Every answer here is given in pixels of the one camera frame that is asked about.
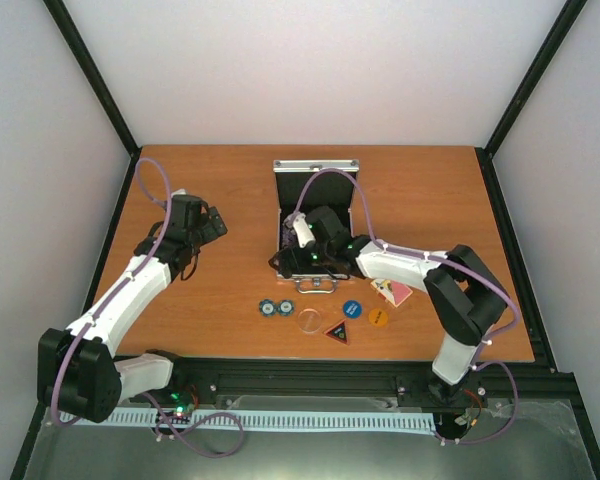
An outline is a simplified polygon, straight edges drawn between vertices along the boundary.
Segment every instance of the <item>white wall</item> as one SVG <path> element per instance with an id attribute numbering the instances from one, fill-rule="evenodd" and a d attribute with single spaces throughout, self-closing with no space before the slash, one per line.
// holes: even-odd
<path id="1" fill-rule="evenodd" d="M 496 157 L 559 366 L 600 443 L 600 1 L 589 2 Z"/>
<path id="2" fill-rule="evenodd" d="M 41 1 L 0 0 L 0 479 L 37 340 L 79 314 L 128 156 Z"/>
<path id="3" fill-rule="evenodd" d="M 67 0 L 141 144 L 484 145 L 564 0 Z"/>

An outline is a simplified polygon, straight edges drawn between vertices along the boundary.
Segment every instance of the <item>brown tabletop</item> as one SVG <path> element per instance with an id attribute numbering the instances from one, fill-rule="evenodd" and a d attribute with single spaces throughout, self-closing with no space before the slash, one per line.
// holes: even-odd
<path id="1" fill-rule="evenodd" d="M 472 147 L 403 146 L 147 146 L 143 156 L 159 160 L 174 189 L 185 188 L 218 207 L 229 233 L 203 247 L 195 275 L 176 280 L 142 313 L 118 353 L 159 348 L 202 357 L 431 360 L 443 329 L 429 297 L 415 291 L 398 309 L 371 289 L 369 280 L 340 282 L 335 293 L 302 295 L 280 281 L 268 266 L 275 253 L 278 204 L 272 171 L 280 159 L 358 159 L 359 180 L 369 201 L 376 235 L 388 242 L 428 250 L 471 246 L 510 294 L 514 293 L 502 244 Z M 143 178 L 164 198 L 150 165 Z M 127 197 L 104 269 L 98 297 L 114 282 L 163 212 L 137 185 Z M 366 230 L 354 195 L 355 233 Z M 296 315 L 263 317 L 258 305 L 268 298 L 290 299 L 296 314 L 319 311 L 322 327 L 303 333 Z M 344 318 L 342 306 L 354 299 L 365 313 L 347 321 L 349 345 L 322 333 Z M 382 307 L 389 323 L 369 323 L 370 308 Z M 501 319 L 509 322 L 511 312 Z M 483 359 L 533 361 L 523 324 L 498 337 Z"/>

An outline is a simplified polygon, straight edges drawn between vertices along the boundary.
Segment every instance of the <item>black post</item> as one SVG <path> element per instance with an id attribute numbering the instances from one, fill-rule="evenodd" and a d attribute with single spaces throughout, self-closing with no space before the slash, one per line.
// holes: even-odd
<path id="1" fill-rule="evenodd" d="M 502 115 L 496 129 L 493 131 L 487 146 L 484 147 L 490 159 L 495 156 L 500 145 L 502 145 L 509 130 L 511 130 L 518 115 L 520 115 L 522 108 L 533 93 L 533 89 L 536 88 L 540 78 L 542 78 L 542 74 L 549 66 L 551 59 L 558 51 L 558 48 L 560 48 L 562 41 L 571 29 L 571 25 L 576 21 L 586 3 L 587 0 L 567 0 L 564 7 L 562 7 L 560 14 L 544 39 L 544 43 L 540 47 L 540 50 L 538 50 L 536 58 L 533 59 L 529 70 L 527 70 L 522 82 L 520 82 L 518 90 L 516 90 L 509 106 L 504 111 L 504 115 Z"/>
<path id="2" fill-rule="evenodd" d="M 104 83 L 98 67 L 80 36 L 80 32 L 78 32 L 75 23 L 73 23 L 67 7 L 62 0 L 44 0 L 44 3 L 55 20 L 56 25 L 58 25 L 71 52 L 73 52 L 73 56 L 78 61 L 80 68 L 82 68 L 85 77 L 87 77 L 87 80 L 91 84 L 91 88 L 93 88 L 98 100 L 100 100 L 102 108 L 104 108 L 109 120 L 111 120 L 113 128 L 118 133 L 124 148 L 127 149 L 129 155 L 135 155 L 140 149 L 133 139 L 127 123 L 122 118 L 122 113 L 120 113 L 116 102 L 113 100 L 111 92 L 109 92 L 107 85 Z"/>

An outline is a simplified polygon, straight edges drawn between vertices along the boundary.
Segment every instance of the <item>triangular token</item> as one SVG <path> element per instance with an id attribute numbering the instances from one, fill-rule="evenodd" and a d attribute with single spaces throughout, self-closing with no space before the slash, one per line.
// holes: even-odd
<path id="1" fill-rule="evenodd" d="M 334 340 L 344 343 L 345 345 L 349 345 L 349 339 L 347 338 L 347 327 L 345 326 L 344 320 L 325 330 L 324 334 L 329 338 L 333 338 Z"/>

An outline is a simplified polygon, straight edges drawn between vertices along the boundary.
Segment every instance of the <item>open silver case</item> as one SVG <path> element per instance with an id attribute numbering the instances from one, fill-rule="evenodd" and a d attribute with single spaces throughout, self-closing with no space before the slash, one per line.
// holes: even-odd
<path id="1" fill-rule="evenodd" d="M 275 160 L 273 173 L 278 193 L 278 228 L 276 232 L 276 251 L 283 248 L 284 220 L 295 209 L 298 198 L 309 178 L 324 168 L 337 168 L 349 173 L 357 179 L 360 170 L 358 160 Z M 300 211 L 307 214 L 320 206 L 331 207 L 344 226 L 353 234 L 351 218 L 351 202 L 353 201 L 353 184 L 343 175 L 327 172 L 317 177 L 309 187 Z M 323 267 L 312 265 L 308 253 L 299 247 L 294 250 L 297 255 L 297 268 L 290 279 L 278 274 L 280 279 L 295 282 L 300 293 L 333 293 L 338 287 L 338 280 L 346 278 L 342 274 L 330 273 Z"/>

